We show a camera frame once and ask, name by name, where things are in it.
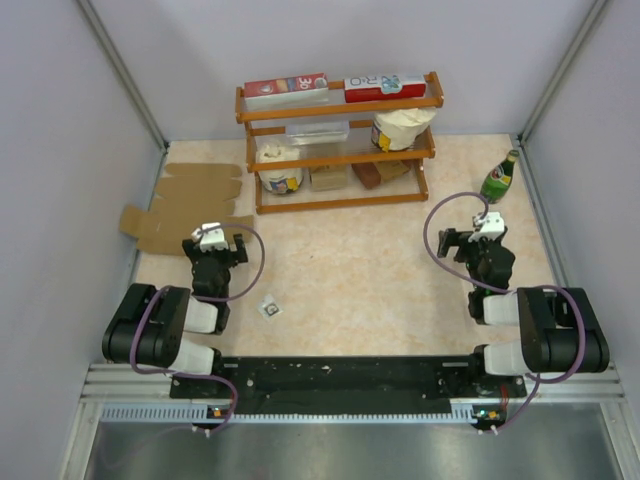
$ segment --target table top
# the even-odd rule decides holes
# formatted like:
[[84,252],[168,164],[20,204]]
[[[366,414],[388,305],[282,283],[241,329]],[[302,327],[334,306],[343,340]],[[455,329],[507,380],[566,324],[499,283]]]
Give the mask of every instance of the table top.
[[[486,174],[512,148],[510,139],[451,135],[436,136],[435,143],[436,157],[424,162],[430,192],[426,202],[256,216],[267,250],[262,278],[230,303],[231,316],[221,336],[187,338],[225,356],[468,354],[476,345],[517,338],[517,328],[476,325],[467,312],[471,285],[435,265],[422,242],[431,208],[452,193],[479,191]],[[167,162],[242,165],[235,214],[253,212],[254,182],[244,168],[244,140],[173,142]],[[437,247],[438,230],[471,229],[471,217],[481,207],[473,198],[443,207],[430,226],[432,247]],[[519,169],[508,194],[492,210],[505,219],[509,231],[503,244],[516,255],[511,286],[551,283]],[[247,250],[249,264],[231,272],[232,294],[257,270],[258,243],[250,242]],[[454,264],[453,253],[445,261],[466,273],[463,265]],[[186,257],[141,253],[136,281],[190,287],[190,266]],[[258,311],[267,294],[282,309],[270,320]]]

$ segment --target clear plastic container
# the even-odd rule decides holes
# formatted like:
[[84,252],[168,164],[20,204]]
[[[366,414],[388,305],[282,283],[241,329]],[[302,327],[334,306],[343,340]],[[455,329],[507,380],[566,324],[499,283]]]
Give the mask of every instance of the clear plastic container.
[[349,122],[323,122],[287,125],[287,140],[291,145],[316,145],[344,142],[349,136]]

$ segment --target cable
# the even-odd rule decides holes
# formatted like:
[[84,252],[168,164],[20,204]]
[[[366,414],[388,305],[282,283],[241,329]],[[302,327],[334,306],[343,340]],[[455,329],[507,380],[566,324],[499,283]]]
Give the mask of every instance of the cable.
[[[241,230],[245,230],[249,233],[251,233],[254,237],[256,237],[256,239],[258,240],[258,243],[260,244],[260,251],[261,251],[261,257],[260,257],[260,266],[258,267],[258,273],[256,273],[255,278],[251,281],[251,283],[249,284],[249,286],[247,288],[245,288],[242,292],[236,294],[236,295],[232,295],[228,298],[214,298],[214,297],[200,297],[197,296],[195,297],[198,300],[201,301],[205,301],[205,302],[228,302],[228,301],[232,301],[232,300],[237,300],[238,298],[246,295],[255,285],[256,283],[258,283],[258,280],[260,279],[260,277],[262,276],[262,271],[264,270],[264,264],[265,264],[265,259],[266,259],[266,250],[265,250],[265,246],[264,246],[264,241],[262,240],[262,237],[260,236],[260,234],[258,234],[257,231],[255,231],[253,228],[247,226],[247,225],[241,225],[241,224],[235,224],[235,223],[223,223],[223,224],[219,224],[213,227],[209,227],[205,230],[202,231],[202,233],[207,233],[213,230],[217,230],[219,228],[239,228]],[[140,318],[140,322],[138,323],[138,327],[136,328],[136,331],[133,335],[133,340],[131,341],[131,350],[129,351],[129,364],[131,365],[131,368],[133,369],[134,372],[142,374],[142,375],[149,375],[149,374],[154,374],[154,373],[161,373],[161,374],[171,374],[177,377],[182,377],[182,378],[193,378],[193,379],[199,379],[199,380],[211,380],[214,382],[218,382],[218,383],[222,383],[223,385],[226,385],[227,387],[229,387],[229,389],[231,390],[231,405],[229,406],[229,409],[227,410],[227,414],[224,416],[224,418],[222,419],[222,422],[219,423],[216,427],[212,428],[211,430],[208,430],[208,434],[207,434],[207,438],[209,438],[209,436],[213,433],[219,432],[220,430],[222,430],[225,426],[228,425],[229,421],[231,420],[231,417],[233,416],[233,413],[236,410],[236,407],[238,406],[238,390],[236,389],[236,387],[233,385],[233,383],[231,383],[229,380],[227,380],[224,377],[219,377],[217,375],[198,375],[198,374],[193,374],[193,373],[185,373],[185,372],[176,372],[173,370],[169,370],[166,368],[140,368],[138,366],[138,362],[136,361],[136,356],[138,353],[138,346],[140,345],[140,338],[142,337],[142,332],[144,331],[144,327],[147,324],[147,322],[149,321],[149,318],[151,317],[151,313],[153,312],[154,307],[156,306],[156,304],[160,301],[160,298],[162,298],[162,296],[166,293],[166,291],[170,288],[170,285],[167,285],[165,287],[162,287],[161,289],[159,289],[154,295],[153,297],[151,297],[151,300],[149,301],[149,304],[147,305],[147,307],[145,308],[144,312],[142,313],[142,317]],[[154,441],[155,439],[170,433],[170,432],[174,432],[177,430],[184,430],[184,429],[192,429],[192,427],[189,426],[185,426],[185,425],[180,425],[180,426],[175,426],[175,427],[170,427],[164,430],[161,430],[160,432],[156,433],[155,435],[152,435],[151,437],[142,440],[141,442],[139,442],[138,444],[136,444],[132,449],[131,452],[129,452],[126,456],[120,458],[120,460],[118,460],[115,463],[110,463],[105,456],[105,452],[104,449],[100,450],[100,456],[101,456],[101,460],[102,462],[105,464],[105,466],[110,469],[110,470],[114,470],[119,468],[120,466],[122,466],[127,460],[129,460],[130,458],[138,455],[138,453],[140,453],[140,451],[142,451],[147,445],[149,445],[152,441]]]
[[[438,202],[436,204],[435,207],[433,207],[433,209],[431,210],[431,212],[429,212],[429,215],[427,215],[427,218],[424,222],[424,228],[422,229],[422,239],[424,241],[424,246],[427,250],[427,253],[429,254],[429,256],[431,257],[431,259],[436,263],[436,265],[438,265],[440,268],[444,269],[445,271],[449,272],[450,274],[465,280],[467,282],[472,283],[473,285],[480,287],[480,288],[484,288],[487,290],[491,290],[492,292],[495,293],[500,293],[500,294],[505,294],[505,293],[509,293],[511,290],[505,290],[502,288],[496,288],[492,285],[480,282],[478,280],[474,280],[471,277],[468,277],[466,275],[463,275],[459,272],[457,272],[456,270],[454,270],[453,268],[449,267],[448,265],[446,265],[444,262],[442,262],[438,256],[434,253],[434,251],[431,249],[431,247],[429,246],[429,238],[428,238],[428,230],[429,230],[429,224],[431,223],[431,220],[433,219],[434,215],[436,214],[436,212],[446,203],[449,203],[452,200],[455,200],[456,198],[460,198],[460,197],[474,197],[474,198],[478,198],[482,201],[482,203],[484,204],[484,212],[482,213],[482,217],[484,218],[487,213],[489,212],[489,203],[487,202],[487,200],[480,195],[479,193],[475,193],[475,192],[459,192],[459,193],[454,193],[453,195],[449,195],[448,197],[444,198],[443,200],[440,200],[440,202]],[[498,432],[508,428],[510,425],[513,424],[513,422],[522,414],[522,412],[529,406],[529,404],[531,403],[531,401],[533,400],[533,397],[535,397],[535,395],[538,393],[538,389],[540,388],[540,384],[548,384],[548,383],[560,383],[560,382],[564,382],[565,380],[567,380],[568,378],[570,378],[574,373],[576,373],[578,371],[578,369],[580,368],[580,365],[582,365],[582,361],[584,360],[584,351],[585,351],[585,346],[586,346],[586,334],[585,334],[585,328],[584,328],[584,320],[582,318],[582,314],[580,313],[580,309],[578,308],[578,305],[576,304],[575,300],[573,299],[573,297],[571,295],[569,295],[569,293],[564,290],[561,287],[558,287],[556,285],[538,285],[536,287],[533,288],[542,288],[542,289],[547,289],[547,290],[554,290],[556,292],[558,292],[560,295],[562,295],[567,302],[569,303],[569,306],[571,307],[571,310],[573,311],[573,315],[576,318],[576,325],[578,327],[578,352],[576,354],[576,358],[573,361],[573,364],[571,365],[571,367],[569,367],[569,369],[563,373],[562,375],[559,375],[557,377],[554,378],[547,378],[547,379],[542,379],[540,377],[540,374],[537,375],[531,375],[531,374],[527,374],[527,377],[532,379],[535,384],[533,389],[531,390],[531,393],[529,393],[529,396],[525,399],[525,401],[522,403],[522,405],[520,406],[520,408],[513,414],[513,416],[511,418],[509,418],[503,425],[501,425],[500,427],[496,428],[494,430],[494,432],[497,434]]]

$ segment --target metal pole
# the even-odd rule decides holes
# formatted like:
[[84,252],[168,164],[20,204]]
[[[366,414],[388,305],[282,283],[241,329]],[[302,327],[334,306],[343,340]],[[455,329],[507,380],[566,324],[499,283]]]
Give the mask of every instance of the metal pole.
[[94,34],[98,45],[104,52],[107,61],[113,68],[116,78],[124,88],[134,109],[140,116],[140,120],[142,120],[142,123],[149,131],[149,134],[153,137],[153,140],[158,145],[158,148],[160,148],[162,152],[166,152],[169,144],[164,138],[164,135],[162,135],[160,127],[158,127],[155,118],[153,118],[153,115],[151,114],[147,103],[142,97],[140,90],[138,90],[138,87],[136,86],[131,73],[129,73],[127,66],[125,65],[122,57],[118,53],[118,50],[111,40],[111,37],[109,37],[109,34],[107,33],[107,30],[102,23],[98,12],[91,3],[91,0],[75,0],[75,2],[80,8],[82,16],[87,21],[87,25],[89,25],[89,28]]
[[610,0],[596,0],[593,2],[589,13],[587,13],[582,25],[580,25],[580,28],[578,29],[578,33],[572,40],[571,45],[569,45],[564,57],[562,57],[560,65],[558,65],[558,68],[552,75],[551,80],[549,80],[542,97],[538,100],[538,103],[527,120],[522,133],[519,135],[520,142],[523,145],[526,145],[527,140],[531,136],[531,132],[536,128],[540,117],[542,117],[544,112],[547,110],[549,103],[558,91],[562,80],[565,78],[569,68],[571,68],[571,65],[573,65],[573,62],[582,50],[582,47],[584,47],[589,35],[602,20],[605,13],[605,7],[607,7],[609,3]]

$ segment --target wall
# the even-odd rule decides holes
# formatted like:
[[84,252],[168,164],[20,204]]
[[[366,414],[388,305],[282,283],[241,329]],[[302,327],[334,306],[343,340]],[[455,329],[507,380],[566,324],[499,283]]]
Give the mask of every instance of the wall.
[[70,0],[0,19],[0,478],[55,478],[159,153]]
[[587,289],[640,419],[640,3],[616,0],[530,140],[572,279]]
[[235,87],[436,70],[434,130],[519,132],[585,0],[94,0],[165,136],[241,137]]

